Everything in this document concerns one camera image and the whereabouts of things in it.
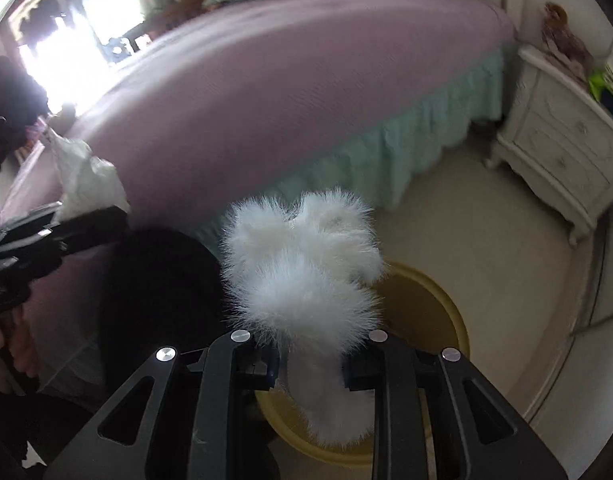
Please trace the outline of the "person's left hand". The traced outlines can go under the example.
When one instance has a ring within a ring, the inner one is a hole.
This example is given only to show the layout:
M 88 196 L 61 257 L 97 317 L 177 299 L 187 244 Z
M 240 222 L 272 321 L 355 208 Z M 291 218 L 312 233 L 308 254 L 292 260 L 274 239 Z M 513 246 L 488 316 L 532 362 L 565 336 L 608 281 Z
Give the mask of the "person's left hand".
M 29 321 L 22 306 L 0 316 L 0 392 L 12 393 L 20 379 L 35 384 L 41 363 Z

